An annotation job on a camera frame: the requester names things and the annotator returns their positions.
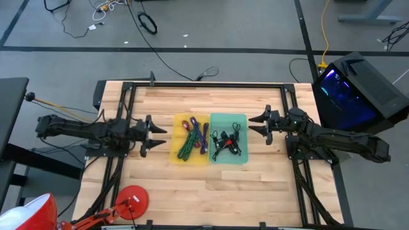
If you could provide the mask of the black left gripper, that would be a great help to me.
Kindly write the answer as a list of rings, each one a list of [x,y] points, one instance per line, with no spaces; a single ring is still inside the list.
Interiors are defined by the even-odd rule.
[[[140,155],[146,157],[147,151],[166,143],[165,140],[150,139],[150,132],[153,134],[166,134],[167,131],[151,123],[151,116],[147,115],[145,120],[134,119],[136,124],[131,127],[131,136],[133,141],[141,142]]]

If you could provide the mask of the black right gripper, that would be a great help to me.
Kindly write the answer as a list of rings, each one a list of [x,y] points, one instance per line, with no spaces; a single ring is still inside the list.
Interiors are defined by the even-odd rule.
[[[281,117],[279,111],[273,111],[270,105],[266,105],[263,114],[249,118],[251,122],[264,123],[265,126],[249,126],[249,128],[266,137],[266,145],[273,142],[273,131],[282,132],[286,122],[285,117]]]

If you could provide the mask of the wooden stick with black knob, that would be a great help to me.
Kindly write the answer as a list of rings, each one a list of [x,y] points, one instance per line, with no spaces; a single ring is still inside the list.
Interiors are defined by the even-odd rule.
[[[39,98],[36,97],[34,92],[28,92],[25,95],[24,99],[27,102],[31,102],[31,103],[34,103],[36,105],[40,105],[43,108],[52,110],[52,111],[54,111],[54,112],[56,112],[58,114],[62,114],[64,116],[68,117],[68,118],[72,118],[72,119],[75,119],[77,121],[85,121],[85,122],[91,123],[90,119],[85,118],[85,117],[83,117],[83,116],[81,116],[79,114],[76,114],[76,113],[72,112],[72,110],[94,114],[94,112],[89,112],[89,111],[85,111],[85,110],[82,110],[82,109],[76,109],[76,108],[73,108],[73,107],[65,107],[65,106],[62,106],[62,105],[58,105],[58,104],[55,104],[55,103],[52,103],[52,102],[48,102],[48,101],[39,99]]]

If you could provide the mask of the black side desk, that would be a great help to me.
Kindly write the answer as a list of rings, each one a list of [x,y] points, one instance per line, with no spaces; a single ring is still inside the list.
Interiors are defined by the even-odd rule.
[[[0,211],[9,186],[23,187],[27,182],[27,176],[14,173],[17,164],[73,179],[78,179],[81,175],[78,167],[9,143],[28,82],[26,77],[0,79]]]

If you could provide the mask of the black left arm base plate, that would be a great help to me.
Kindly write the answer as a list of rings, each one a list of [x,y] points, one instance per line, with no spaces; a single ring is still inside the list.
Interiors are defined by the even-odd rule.
[[[129,152],[130,139],[120,134],[90,132],[83,134],[82,138],[89,140],[84,146],[89,157],[125,157]]]

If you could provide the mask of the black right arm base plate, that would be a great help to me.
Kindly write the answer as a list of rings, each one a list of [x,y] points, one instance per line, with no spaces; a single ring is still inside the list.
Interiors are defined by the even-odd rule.
[[[287,135],[285,143],[291,160],[324,160],[330,164],[339,162],[338,156],[329,147],[305,135]]]

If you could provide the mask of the black table corner panel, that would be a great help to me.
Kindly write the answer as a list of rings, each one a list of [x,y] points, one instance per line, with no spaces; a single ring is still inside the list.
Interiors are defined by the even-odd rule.
[[[98,111],[100,110],[100,104],[104,94],[105,85],[105,80],[99,80],[95,86],[95,90],[93,93],[93,107]]]

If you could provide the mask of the red lamp shade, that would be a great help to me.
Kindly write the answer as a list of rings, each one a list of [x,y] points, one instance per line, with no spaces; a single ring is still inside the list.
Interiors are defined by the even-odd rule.
[[[57,206],[52,194],[43,194],[31,202],[0,215],[0,230],[56,230]]]

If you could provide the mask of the yellow plastic tray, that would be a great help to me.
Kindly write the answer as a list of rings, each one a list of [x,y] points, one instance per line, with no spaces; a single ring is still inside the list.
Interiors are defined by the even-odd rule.
[[[210,150],[210,117],[200,114],[175,114],[170,162],[206,165]]]

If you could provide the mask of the black computer tower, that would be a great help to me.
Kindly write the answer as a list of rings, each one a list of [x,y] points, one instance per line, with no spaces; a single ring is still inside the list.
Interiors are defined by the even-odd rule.
[[[409,98],[358,52],[330,63],[312,87],[325,128],[377,134],[409,116]]]

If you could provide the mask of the green plastic tray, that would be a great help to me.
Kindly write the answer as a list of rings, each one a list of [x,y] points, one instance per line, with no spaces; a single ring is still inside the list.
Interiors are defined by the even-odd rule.
[[[246,164],[249,159],[247,117],[213,113],[210,116],[209,160],[213,164]]]

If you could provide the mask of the red lamp base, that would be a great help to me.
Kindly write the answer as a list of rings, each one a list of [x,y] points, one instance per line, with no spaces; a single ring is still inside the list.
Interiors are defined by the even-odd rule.
[[[125,220],[135,220],[141,217],[149,205],[149,196],[147,191],[137,185],[130,185],[122,189],[115,200],[115,205],[128,202],[129,209],[123,211],[120,215]]]

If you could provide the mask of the grey desk foot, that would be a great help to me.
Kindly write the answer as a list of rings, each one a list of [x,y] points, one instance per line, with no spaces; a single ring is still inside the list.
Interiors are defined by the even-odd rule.
[[[382,15],[382,12],[393,0],[377,0],[375,6],[367,13],[358,15],[340,15],[339,22],[359,24],[396,24],[402,21],[401,17]]]

